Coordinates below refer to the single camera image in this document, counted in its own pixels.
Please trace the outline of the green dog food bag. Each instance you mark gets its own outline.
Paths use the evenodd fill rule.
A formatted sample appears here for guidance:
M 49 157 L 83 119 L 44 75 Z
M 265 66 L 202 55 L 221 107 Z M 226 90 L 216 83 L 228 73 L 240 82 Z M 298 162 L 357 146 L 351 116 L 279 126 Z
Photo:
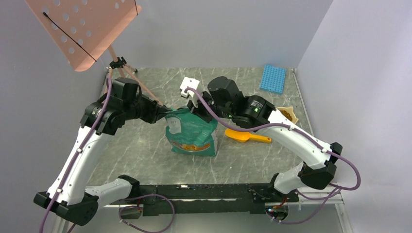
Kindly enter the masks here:
M 188 108 L 180 108 L 165 116 L 165 136 L 171 151 L 178 154 L 215 157 L 218 150 L 218 122 L 206 122 Z

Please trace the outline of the orange plastic scoop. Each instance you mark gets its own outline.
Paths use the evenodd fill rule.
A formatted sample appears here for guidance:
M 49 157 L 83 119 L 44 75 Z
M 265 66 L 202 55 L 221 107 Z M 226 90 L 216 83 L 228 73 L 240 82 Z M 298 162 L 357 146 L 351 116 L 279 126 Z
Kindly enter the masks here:
M 263 143 L 271 143 L 272 139 L 266 136 L 261 136 L 257 134 L 252 134 L 250 132 L 239 132 L 232 129 L 226 129 L 225 135 L 231 139 L 234 139 L 238 142 L 245 143 L 249 140 L 258 141 Z

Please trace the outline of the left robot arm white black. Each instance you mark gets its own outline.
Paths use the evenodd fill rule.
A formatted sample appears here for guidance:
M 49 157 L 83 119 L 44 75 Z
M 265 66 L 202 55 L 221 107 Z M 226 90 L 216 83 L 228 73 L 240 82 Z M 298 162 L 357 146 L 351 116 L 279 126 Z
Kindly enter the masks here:
M 34 203 L 57 216 L 84 226 L 96 212 L 123 199 L 135 203 L 141 194 L 138 180 L 120 175 L 114 181 L 87 187 L 104 148 L 126 121 L 140 119 L 154 124 L 171 110 L 141 93 L 129 78 L 107 79 L 108 91 L 90 104 L 80 121 L 72 151 L 56 180 L 47 191 L 38 192 Z

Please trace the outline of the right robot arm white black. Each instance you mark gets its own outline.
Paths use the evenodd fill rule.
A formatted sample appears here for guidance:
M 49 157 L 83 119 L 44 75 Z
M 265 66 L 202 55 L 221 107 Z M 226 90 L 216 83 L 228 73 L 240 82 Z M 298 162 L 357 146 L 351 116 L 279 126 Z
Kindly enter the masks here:
M 207 91 L 199 91 L 198 80 L 181 85 L 181 96 L 189 98 L 194 108 L 206 110 L 213 118 L 232 120 L 239 132 L 256 132 L 280 143 L 302 162 L 296 167 L 274 175 L 268 188 L 269 198 L 281 201 L 300 187 L 326 188 L 336 172 L 332 157 L 333 144 L 310 135 L 286 118 L 263 97 L 245 96 L 234 80 L 220 76 L 209 82 Z

